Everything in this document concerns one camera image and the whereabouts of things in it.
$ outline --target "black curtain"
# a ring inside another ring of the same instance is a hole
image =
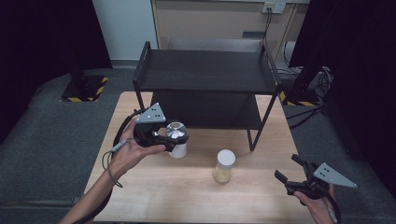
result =
[[[69,72],[57,43],[81,70],[111,67],[91,0],[3,0],[0,30],[0,142],[37,88]]]

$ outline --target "power outlet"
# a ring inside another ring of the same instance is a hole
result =
[[[264,6],[262,7],[262,13],[274,13],[274,14],[282,14],[285,10],[286,3],[275,3],[275,2],[264,2]]]
[[[275,2],[264,2],[262,13],[269,13],[270,10],[274,13]]]

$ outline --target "glass cup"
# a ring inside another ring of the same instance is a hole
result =
[[[223,149],[218,154],[218,161],[213,177],[220,183],[227,183],[231,180],[231,170],[235,162],[235,155],[229,149]]]
[[[186,126],[180,122],[172,122],[166,126],[166,136],[171,138],[178,138],[187,134]],[[187,154],[187,145],[180,144],[176,145],[174,149],[169,152],[169,155],[173,158],[182,158]]]

